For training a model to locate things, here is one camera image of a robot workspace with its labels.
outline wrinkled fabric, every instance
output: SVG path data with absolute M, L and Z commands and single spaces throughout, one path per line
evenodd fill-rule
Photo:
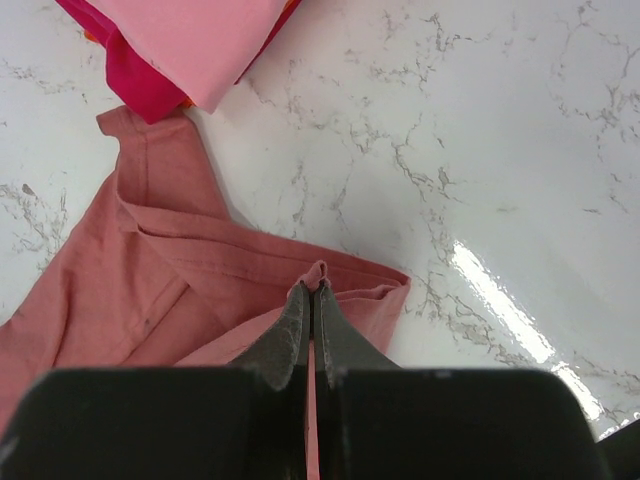
M 227 363 L 277 320 L 294 284 L 314 290 L 327 274 L 348 320 L 386 350 L 405 275 L 236 225 L 181 112 L 150 126 L 120 107 L 98 122 L 120 142 L 115 171 L 0 327 L 0 431 L 51 368 Z
M 186 94 L 133 51 L 118 27 L 85 0 L 56 0 L 107 52 L 109 88 L 147 123 L 166 117 Z
M 147 63 L 212 113 L 256 57 L 286 0 L 88 0 Z

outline marble countertop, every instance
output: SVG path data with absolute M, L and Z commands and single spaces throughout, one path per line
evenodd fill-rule
M 52 0 L 0 16 L 0 322 L 117 153 L 104 52 Z M 402 365 L 559 375 L 640 418 L 640 4 L 305 0 L 209 116 L 237 221 L 399 268 Z

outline pink cloth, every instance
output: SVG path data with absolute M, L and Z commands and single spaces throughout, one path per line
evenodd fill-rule
M 186 94 L 133 51 L 116 25 L 85 0 L 56 0 L 107 51 L 107 84 L 147 123 L 166 117 Z
M 88 0 L 134 50 L 212 113 L 267 39 L 286 0 Z
M 387 348 L 405 275 L 234 224 L 181 112 L 149 126 L 120 107 L 98 122 L 120 142 L 115 172 L 0 327 L 0 431 L 54 367 L 228 362 L 273 324 L 292 285 L 317 288 L 327 265 L 346 317 Z M 310 420 L 314 405 L 312 396 Z M 317 466 L 317 451 L 309 456 Z

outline cloth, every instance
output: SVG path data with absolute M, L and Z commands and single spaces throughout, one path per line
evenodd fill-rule
M 277 320 L 292 285 L 317 289 L 327 268 L 346 317 L 385 351 L 405 275 L 234 224 L 182 112 L 150 126 L 120 107 L 98 122 L 120 142 L 116 169 L 0 327 L 0 431 L 51 368 L 226 363 Z
M 256 57 L 286 4 L 286 0 L 88 2 L 118 26 L 147 63 L 209 113 Z
M 147 123 L 166 117 L 186 94 L 133 51 L 116 25 L 85 0 L 56 0 L 107 51 L 109 87 Z

